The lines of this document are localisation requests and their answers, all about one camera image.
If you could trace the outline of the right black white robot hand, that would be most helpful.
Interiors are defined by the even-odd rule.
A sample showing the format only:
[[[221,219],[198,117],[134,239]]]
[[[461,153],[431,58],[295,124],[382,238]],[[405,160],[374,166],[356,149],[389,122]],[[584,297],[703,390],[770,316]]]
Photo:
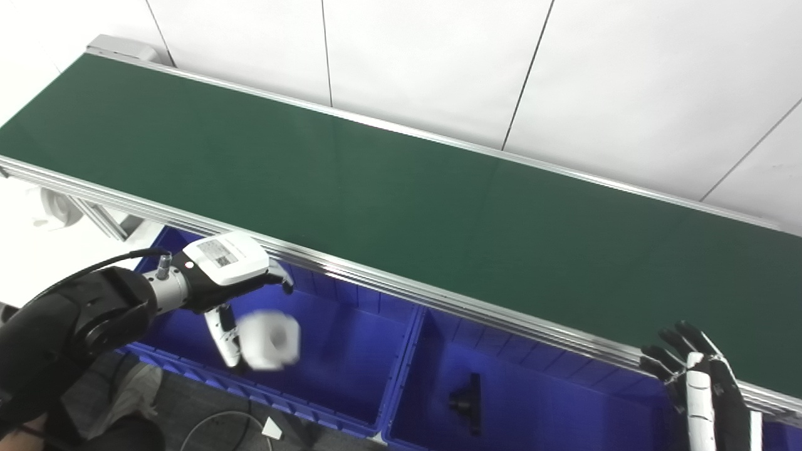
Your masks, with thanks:
[[[656,377],[679,415],[670,450],[762,450],[763,416],[750,409],[730,362],[705,332],[687,321],[645,345],[639,368]]]

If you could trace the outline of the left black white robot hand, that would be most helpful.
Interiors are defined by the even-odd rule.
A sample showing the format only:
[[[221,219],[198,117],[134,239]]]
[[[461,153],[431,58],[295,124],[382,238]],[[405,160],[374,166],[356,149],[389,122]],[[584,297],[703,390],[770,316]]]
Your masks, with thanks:
[[[278,311],[257,310],[238,319],[231,302],[265,286],[292,294],[289,272],[249,234],[229,232],[188,243],[163,257],[153,288],[161,311],[203,317],[212,342],[229,368],[280,371],[299,358],[300,326]]]

